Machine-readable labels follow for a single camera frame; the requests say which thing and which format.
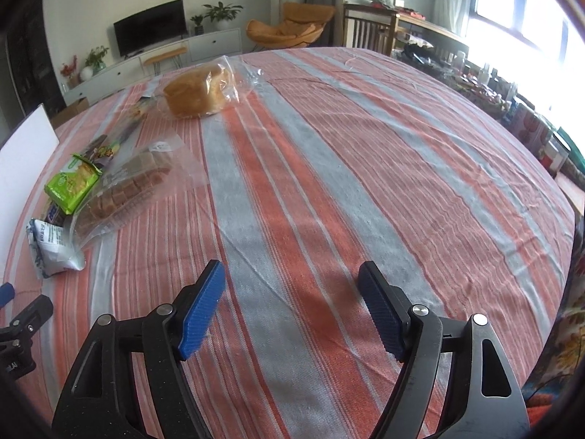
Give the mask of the long brown yellow snack packet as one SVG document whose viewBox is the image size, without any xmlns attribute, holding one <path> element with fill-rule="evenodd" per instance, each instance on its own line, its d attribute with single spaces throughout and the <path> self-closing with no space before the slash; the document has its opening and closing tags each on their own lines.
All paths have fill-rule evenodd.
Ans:
<svg viewBox="0 0 585 439">
<path fill-rule="evenodd" d="M 138 113 L 122 117 L 108 134 L 92 141 L 81 153 L 81 158 L 96 169 L 106 169 L 144 119 L 145 115 Z"/>
</svg>

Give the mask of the dark brown chocolate bar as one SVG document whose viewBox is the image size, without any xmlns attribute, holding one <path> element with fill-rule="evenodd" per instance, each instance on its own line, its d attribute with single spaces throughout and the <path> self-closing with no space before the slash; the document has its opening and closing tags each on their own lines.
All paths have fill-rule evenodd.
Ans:
<svg viewBox="0 0 585 439">
<path fill-rule="evenodd" d="M 64 214 L 64 211 L 61 210 L 56 203 L 51 202 L 48 208 L 46 209 L 44 221 L 54 226 L 61 227 L 64 225 L 65 217 L 67 216 Z"/>
</svg>

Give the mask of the orange lounge chair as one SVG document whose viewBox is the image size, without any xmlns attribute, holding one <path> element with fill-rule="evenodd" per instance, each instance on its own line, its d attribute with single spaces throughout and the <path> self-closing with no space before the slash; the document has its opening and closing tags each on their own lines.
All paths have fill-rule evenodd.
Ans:
<svg viewBox="0 0 585 439">
<path fill-rule="evenodd" d="M 264 50 L 306 48 L 319 39 L 335 12 L 335 7 L 330 5 L 286 2 L 280 24 L 271 26 L 250 20 L 246 35 Z"/>
</svg>

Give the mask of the brown cake slices clear bag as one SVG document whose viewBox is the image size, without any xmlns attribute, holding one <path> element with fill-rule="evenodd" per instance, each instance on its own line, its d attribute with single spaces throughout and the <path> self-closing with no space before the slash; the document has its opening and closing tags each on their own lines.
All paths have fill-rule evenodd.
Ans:
<svg viewBox="0 0 585 439">
<path fill-rule="evenodd" d="M 202 162 L 179 135 L 152 141 L 91 188 L 71 219 L 71 243 L 82 250 L 95 238 L 121 229 L 152 204 L 207 183 Z"/>
</svg>

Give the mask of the black television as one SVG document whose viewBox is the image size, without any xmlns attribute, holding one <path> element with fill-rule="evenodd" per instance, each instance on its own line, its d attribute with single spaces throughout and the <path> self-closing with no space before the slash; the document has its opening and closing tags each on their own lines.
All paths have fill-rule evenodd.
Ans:
<svg viewBox="0 0 585 439">
<path fill-rule="evenodd" d="M 130 15 L 114 23 L 114 34 L 121 57 L 144 50 L 188 33 L 184 0 L 173 0 Z"/>
</svg>

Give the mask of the white tv cabinet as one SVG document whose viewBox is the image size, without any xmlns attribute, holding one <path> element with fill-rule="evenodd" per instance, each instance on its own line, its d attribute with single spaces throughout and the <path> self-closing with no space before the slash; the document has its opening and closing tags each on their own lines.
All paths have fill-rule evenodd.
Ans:
<svg viewBox="0 0 585 439">
<path fill-rule="evenodd" d="M 64 92 L 67 106 L 86 98 L 94 104 L 109 95 L 167 72 L 242 53 L 239 28 L 211 32 L 147 50 L 106 67 L 98 74 Z"/>
</svg>

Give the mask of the brown cardboard box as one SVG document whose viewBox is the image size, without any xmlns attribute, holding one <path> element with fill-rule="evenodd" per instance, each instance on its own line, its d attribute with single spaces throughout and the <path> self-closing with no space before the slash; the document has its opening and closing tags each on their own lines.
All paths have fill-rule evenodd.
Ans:
<svg viewBox="0 0 585 439">
<path fill-rule="evenodd" d="M 52 124 L 52 127 L 54 129 L 57 129 L 65 122 L 71 120 L 72 118 L 81 114 L 82 112 L 85 112 L 85 110 L 87 110 L 88 108 L 89 103 L 87 98 L 86 97 L 80 98 L 77 101 L 74 101 L 74 103 L 72 103 L 71 105 L 64 108 L 64 110 L 58 112 L 56 116 L 53 116 L 53 118 L 50 119 L 50 124 Z"/>
</svg>

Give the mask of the black display cabinet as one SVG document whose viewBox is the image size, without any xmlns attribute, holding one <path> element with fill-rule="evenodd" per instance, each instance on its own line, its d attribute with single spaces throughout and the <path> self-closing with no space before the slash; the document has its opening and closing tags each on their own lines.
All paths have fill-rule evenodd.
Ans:
<svg viewBox="0 0 585 439">
<path fill-rule="evenodd" d="M 7 36 L 8 62 L 26 115 L 43 104 L 51 118 L 65 108 L 46 40 L 43 0 L 32 0 Z"/>
</svg>

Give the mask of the bread loaf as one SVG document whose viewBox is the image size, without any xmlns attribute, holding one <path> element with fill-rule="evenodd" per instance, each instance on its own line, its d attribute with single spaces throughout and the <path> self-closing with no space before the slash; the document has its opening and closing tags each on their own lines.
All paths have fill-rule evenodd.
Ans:
<svg viewBox="0 0 585 439">
<path fill-rule="evenodd" d="M 263 70 L 239 57 L 216 57 L 175 76 L 160 98 L 176 118 L 203 118 L 243 102 L 263 76 Z"/>
</svg>

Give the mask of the red flower plant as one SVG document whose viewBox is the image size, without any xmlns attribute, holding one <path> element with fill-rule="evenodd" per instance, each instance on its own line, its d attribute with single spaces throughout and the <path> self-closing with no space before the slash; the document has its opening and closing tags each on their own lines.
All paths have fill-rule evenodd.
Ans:
<svg viewBox="0 0 585 439">
<path fill-rule="evenodd" d="M 60 75 L 67 81 L 69 89 L 75 88 L 79 84 L 77 55 L 74 55 L 68 64 L 63 63 L 61 65 Z"/>
</svg>

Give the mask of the wooden bench stool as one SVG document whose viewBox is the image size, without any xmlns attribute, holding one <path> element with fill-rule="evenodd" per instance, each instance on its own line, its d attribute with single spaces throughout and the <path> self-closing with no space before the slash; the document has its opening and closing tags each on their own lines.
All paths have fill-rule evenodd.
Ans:
<svg viewBox="0 0 585 439">
<path fill-rule="evenodd" d="M 156 56 L 148 57 L 146 60 L 142 61 L 144 67 L 152 67 L 154 75 L 161 75 L 162 74 L 162 64 L 166 60 L 171 60 L 174 64 L 174 68 L 178 70 L 182 68 L 184 65 L 182 64 L 182 56 L 188 53 L 188 48 L 186 46 L 179 46 L 174 50 L 168 50 L 164 53 L 159 53 Z"/>
</svg>

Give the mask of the green snack packet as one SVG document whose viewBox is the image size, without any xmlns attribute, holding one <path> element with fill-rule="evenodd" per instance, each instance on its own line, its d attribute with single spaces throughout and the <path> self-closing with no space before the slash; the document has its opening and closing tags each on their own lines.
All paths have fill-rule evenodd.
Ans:
<svg viewBox="0 0 585 439">
<path fill-rule="evenodd" d="M 100 179 L 101 170 L 82 155 L 69 162 L 45 185 L 44 191 L 65 215 L 71 215 Z"/>
</svg>

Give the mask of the white blue triangular snack bag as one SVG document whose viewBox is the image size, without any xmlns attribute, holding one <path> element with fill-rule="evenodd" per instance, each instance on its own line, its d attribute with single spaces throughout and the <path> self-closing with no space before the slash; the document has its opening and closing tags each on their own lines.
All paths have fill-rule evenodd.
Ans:
<svg viewBox="0 0 585 439">
<path fill-rule="evenodd" d="M 63 227 L 33 218 L 26 226 L 26 235 L 39 279 L 51 278 L 64 271 L 82 271 L 85 268 L 84 254 L 74 250 Z"/>
</svg>

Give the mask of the white cardboard box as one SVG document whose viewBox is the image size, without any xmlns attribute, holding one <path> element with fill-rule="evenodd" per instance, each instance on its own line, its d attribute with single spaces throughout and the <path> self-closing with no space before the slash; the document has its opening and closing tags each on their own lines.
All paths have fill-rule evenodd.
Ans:
<svg viewBox="0 0 585 439">
<path fill-rule="evenodd" d="M 59 145 L 44 105 L 39 105 L 18 126 L 1 148 L 1 278 L 25 204 Z"/>
</svg>

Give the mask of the cluttered side table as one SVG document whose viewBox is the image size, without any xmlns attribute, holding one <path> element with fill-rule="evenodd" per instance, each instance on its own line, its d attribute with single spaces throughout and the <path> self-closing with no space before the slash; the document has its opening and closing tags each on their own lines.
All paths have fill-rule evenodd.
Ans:
<svg viewBox="0 0 585 439">
<path fill-rule="evenodd" d="M 539 160 L 561 188 L 579 198 L 575 205 L 583 208 L 584 173 L 570 159 L 568 138 L 554 131 L 525 100 L 511 95 L 511 85 L 499 80 L 494 71 L 484 74 L 464 59 L 461 50 L 450 50 L 446 45 L 454 41 L 438 33 L 431 36 L 434 42 L 398 26 L 393 56 L 443 82 L 498 121 Z"/>
</svg>

